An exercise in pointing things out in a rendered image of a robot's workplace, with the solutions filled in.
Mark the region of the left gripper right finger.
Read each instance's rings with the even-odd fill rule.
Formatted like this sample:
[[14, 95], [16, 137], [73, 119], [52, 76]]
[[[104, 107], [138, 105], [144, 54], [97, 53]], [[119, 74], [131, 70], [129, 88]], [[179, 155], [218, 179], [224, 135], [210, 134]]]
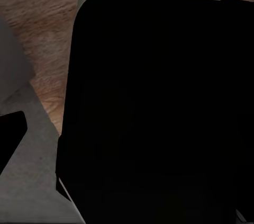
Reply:
[[241, 111], [239, 116], [237, 130], [254, 153], [254, 113]]

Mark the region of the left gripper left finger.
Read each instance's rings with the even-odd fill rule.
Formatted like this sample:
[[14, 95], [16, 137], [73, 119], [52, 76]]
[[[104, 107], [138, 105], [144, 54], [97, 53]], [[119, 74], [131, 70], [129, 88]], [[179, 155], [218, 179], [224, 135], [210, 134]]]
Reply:
[[27, 130], [27, 122], [23, 111], [5, 114], [0, 117], [0, 174]]

